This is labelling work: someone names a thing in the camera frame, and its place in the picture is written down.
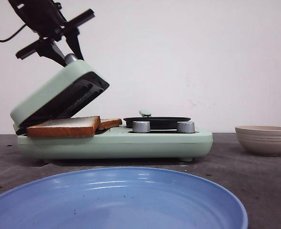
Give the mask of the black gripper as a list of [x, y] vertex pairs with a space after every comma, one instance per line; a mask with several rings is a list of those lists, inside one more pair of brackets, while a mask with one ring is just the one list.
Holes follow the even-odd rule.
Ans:
[[67, 66], [65, 56], [55, 44], [64, 36], [66, 43], [74, 55], [84, 60], [78, 35], [78, 27], [94, 18], [94, 11], [88, 9], [75, 18], [67, 21], [61, 13], [61, 3], [52, 0], [10, 0], [15, 13], [32, 31], [38, 34], [39, 39], [27, 45], [16, 53], [18, 59], [25, 59], [33, 53], [49, 58], [61, 66]]

